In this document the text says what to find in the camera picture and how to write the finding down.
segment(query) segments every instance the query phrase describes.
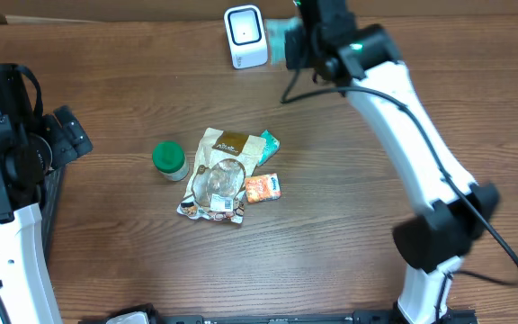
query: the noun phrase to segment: barcode sticker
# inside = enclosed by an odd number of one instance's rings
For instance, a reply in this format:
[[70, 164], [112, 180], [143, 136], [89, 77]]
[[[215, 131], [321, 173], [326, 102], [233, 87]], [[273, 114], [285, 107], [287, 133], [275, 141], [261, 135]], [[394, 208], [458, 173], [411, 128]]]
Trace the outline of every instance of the barcode sticker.
[[232, 212], [233, 211], [233, 199], [228, 197], [222, 197], [216, 193], [211, 196], [210, 209], [214, 212]]

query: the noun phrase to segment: brown background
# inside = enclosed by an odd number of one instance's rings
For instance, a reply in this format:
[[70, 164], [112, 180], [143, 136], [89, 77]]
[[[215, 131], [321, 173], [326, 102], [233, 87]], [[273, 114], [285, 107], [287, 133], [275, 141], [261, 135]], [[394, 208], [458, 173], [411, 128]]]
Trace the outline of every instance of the brown background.
[[[246, 0], [0, 0], [0, 13], [13, 23], [15, 16], [85, 21], [193, 21], [218, 20], [231, 6]], [[265, 18], [294, 15], [291, 0], [255, 0]], [[456, 14], [518, 14], [518, 0], [348, 0], [360, 16], [411, 16]]]
[[[367, 18], [384, 23], [447, 144], [503, 204], [493, 223], [518, 252], [518, 16]], [[67, 324], [153, 302], [205, 316], [388, 308], [405, 263], [391, 227], [413, 217], [383, 149], [338, 95], [278, 104], [290, 73], [235, 71], [222, 22], [0, 26], [0, 62], [28, 65], [46, 111], [70, 104], [94, 152], [67, 171], [49, 272]], [[306, 73], [298, 92], [316, 89]], [[241, 228], [175, 214], [151, 151], [189, 159], [207, 127], [260, 134], [281, 151], [282, 198]], [[485, 235], [465, 268], [515, 278]], [[449, 304], [481, 323], [518, 323], [518, 290], [458, 278]]]

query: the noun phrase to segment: brown label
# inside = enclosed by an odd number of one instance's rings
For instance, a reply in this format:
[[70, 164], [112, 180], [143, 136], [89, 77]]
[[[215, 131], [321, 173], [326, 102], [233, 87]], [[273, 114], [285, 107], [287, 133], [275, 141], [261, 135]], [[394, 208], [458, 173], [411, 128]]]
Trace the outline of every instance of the brown label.
[[213, 149], [218, 149], [232, 156], [238, 157], [248, 139], [249, 135], [223, 131], [223, 134], [219, 136], [217, 142], [213, 145]]

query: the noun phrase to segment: small orange box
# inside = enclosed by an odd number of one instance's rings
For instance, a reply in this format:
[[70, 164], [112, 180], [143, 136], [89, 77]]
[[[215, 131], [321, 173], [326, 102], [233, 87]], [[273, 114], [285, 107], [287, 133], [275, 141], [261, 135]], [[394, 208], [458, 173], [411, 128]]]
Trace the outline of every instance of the small orange box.
[[251, 176], [245, 179], [247, 200], [258, 203], [279, 199], [281, 188], [277, 174]]

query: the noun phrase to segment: small jar with green lid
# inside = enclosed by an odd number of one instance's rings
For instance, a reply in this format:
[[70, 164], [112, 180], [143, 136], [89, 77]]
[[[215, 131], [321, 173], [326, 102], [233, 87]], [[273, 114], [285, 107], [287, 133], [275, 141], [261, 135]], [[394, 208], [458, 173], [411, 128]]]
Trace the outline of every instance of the small jar with green lid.
[[171, 181], [180, 181], [189, 173], [189, 162], [183, 149], [174, 141], [159, 143], [153, 150], [153, 164]]

